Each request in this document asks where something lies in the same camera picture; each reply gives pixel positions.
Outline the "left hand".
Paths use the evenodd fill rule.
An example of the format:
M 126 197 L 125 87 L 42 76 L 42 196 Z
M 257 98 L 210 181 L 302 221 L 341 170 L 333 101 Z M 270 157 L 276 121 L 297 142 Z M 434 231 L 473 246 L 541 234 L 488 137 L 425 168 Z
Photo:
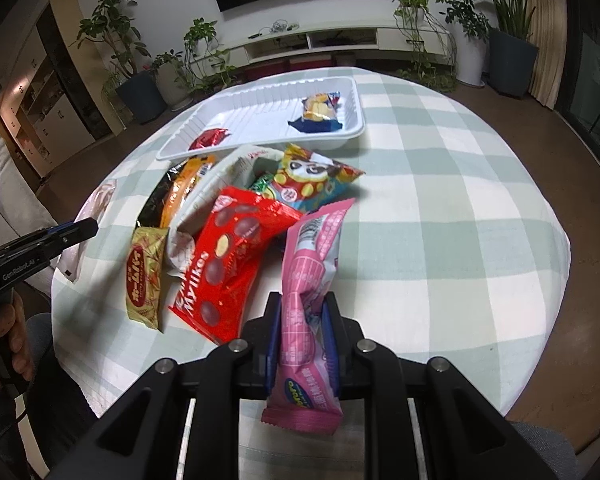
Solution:
M 12 293 L 12 302 L 0 307 L 0 340 L 7 342 L 7 356 L 17 375 L 30 382 L 34 365 L 28 343 L 23 303 L 18 292 Z

